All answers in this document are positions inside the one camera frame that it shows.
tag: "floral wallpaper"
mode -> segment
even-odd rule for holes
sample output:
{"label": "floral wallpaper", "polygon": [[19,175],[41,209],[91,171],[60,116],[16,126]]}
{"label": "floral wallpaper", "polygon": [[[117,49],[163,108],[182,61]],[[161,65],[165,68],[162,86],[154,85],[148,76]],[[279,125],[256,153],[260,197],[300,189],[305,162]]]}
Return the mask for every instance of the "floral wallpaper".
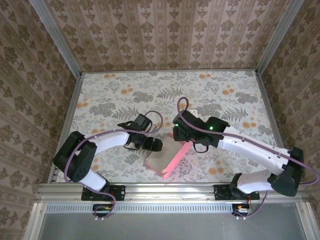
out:
{"label": "floral wallpaper", "polygon": [[289,0],[45,0],[83,72],[254,69]]}
{"label": "floral wallpaper", "polygon": [[[262,78],[284,145],[320,172],[320,1],[303,2]],[[320,184],[308,193],[320,225]]]}
{"label": "floral wallpaper", "polygon": [[27,0],[0,1],[0,239],[22,239],[75,85]]}
{"label": "floral wallpaper", "polygon": [[[74,113],[71,132],[95,134],[133,121],[139,113],[159,111],[163,128],[155,138],[172,132],[177,101],[185,96],[199,117],[211,116],[229,122],[243,133],[275,145],[274,135],[253,71],[168,71],[86,73]],[[160,119],[150,114],[159,126]],[[240,155],[210,147],[196,153],[193,147],[168,179],[144,164],[150,151],[132,151],[122,146],[97,154],[92,169],[110,182],[229,182],[235,173],[251,173],[264,168]],[[58,175],[63,182],[63,173]]]}

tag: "table surface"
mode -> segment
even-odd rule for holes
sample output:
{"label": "table surface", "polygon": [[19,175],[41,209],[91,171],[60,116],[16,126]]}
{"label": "table surface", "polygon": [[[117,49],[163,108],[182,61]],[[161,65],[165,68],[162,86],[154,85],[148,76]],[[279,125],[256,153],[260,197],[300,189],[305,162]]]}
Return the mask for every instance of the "table surface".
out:
{"label": "table surface", "polygon": [[[204,121],[221,118],[257,140],[276,145],[255,73],[248,71],[163,71],[86,73],[70,132],[99,133],[134,120],[149,110],[159,111],[163,128],[153,135],[163,139],[172,131],[177,101],[185,96]],[[159,126],[160,119],[149,118]],[[237,153],[210,147],[207,153],[191,148],[168,179],[144,164],[151,152],[122,146],[96,155],[91,168],[110,182],[230,182],[235,173],[264,168]],[[63,182],[63,173],[57,182]]]}

